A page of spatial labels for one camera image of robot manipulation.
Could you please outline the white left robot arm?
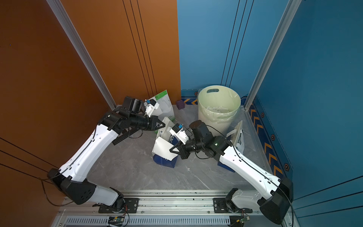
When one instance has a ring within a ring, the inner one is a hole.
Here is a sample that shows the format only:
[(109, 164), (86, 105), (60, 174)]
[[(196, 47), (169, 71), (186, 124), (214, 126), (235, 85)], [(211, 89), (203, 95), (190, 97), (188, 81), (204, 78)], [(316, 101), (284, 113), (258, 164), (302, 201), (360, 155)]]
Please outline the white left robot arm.
[(97, 123), (90, 137), (81, 148), (59, 169), (53, 168), (47, 178), (75, 204), (94, 202), (114, 212), (124, 207), (124, 195), (112, 188), (106, 188), (87, 180), (87, 175), (105, 151), (123, 132), (129, 129), (156, 131), (165, 126), (152, 113), (159, 108), (154, 99), (147, 99), (146, 109), (141, 113), (142, 102), (127, 96), (120, 107), (107, 112)]

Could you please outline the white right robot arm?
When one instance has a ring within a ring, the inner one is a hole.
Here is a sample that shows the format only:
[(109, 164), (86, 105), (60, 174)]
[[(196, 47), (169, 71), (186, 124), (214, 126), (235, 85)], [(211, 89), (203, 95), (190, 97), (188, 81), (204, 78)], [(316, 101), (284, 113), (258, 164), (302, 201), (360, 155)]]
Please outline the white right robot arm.
[(169, 151), (182, 159), (187, 159), (192, 152), (202, 151), (209, 158), (219, 160), (257, 190), (257, 195), (251, 198), (251, 201), (247, 201), (248, 197), (243, 195), (241, 190), (232, 189), (226, 196), (229, 210), (236, 212), (245, 208), (247, 204), (259, 206), (267, 219), (275, 224), (282, 224), (288, 211), (293, 209), (292, 181), (266, 172), (238, 151), (224, 135), (214, 136), (209, 131), (210, 126), (201, 120), (191, 123), (190, 129), (191, 137), (188, 137), (181, 124), (169, 129), (169, 132), (179, 140)]

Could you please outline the white receipt bag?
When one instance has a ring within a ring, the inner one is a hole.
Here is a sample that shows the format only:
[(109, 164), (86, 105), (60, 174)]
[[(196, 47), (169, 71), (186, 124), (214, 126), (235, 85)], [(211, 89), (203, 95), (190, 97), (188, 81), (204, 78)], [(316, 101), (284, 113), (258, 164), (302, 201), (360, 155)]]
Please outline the white receipt bag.
[(173, 147), (171, 143), (164, 140), (162, 137), (157, 137), (152, 153), (154, 155), (158, 155), (166, 160), (172, 161), (175, 157), (177, 157), (177, 154), (171, 153), (169, 149)]

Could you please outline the blue white bag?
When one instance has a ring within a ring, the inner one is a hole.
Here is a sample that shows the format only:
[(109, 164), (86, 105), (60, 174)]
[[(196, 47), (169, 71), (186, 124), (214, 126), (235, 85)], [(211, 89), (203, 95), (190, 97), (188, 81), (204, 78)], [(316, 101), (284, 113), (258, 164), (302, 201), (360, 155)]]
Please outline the blue white bag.
[[(237, 151), (238, 156), (244, 156), (244, 149), (245, 149), (245, 142), (244, 142), (244, 133), (243, 133), (243, 120), (241, 120), (232, 131), (230, 131), (227, 134), (227, 139), (229, 139), (234, 146), (234, 148)], [(221, 166), (233, 173), (235, 173), (234, 169), (232, 169), (230, 166), (224, 164), (220, 161), (220, 158), (218, 160), (218, 166)]]
[(175, 168), (178, 155), (170, 152), (170, 149), (180, 140), (173, 130), (175, 124), (168, 117), (165, 117), (162, 122), (165, 123), (165, 127), (157, 132), (157, 138), (152, 150), (153, 161), (161, 166)]

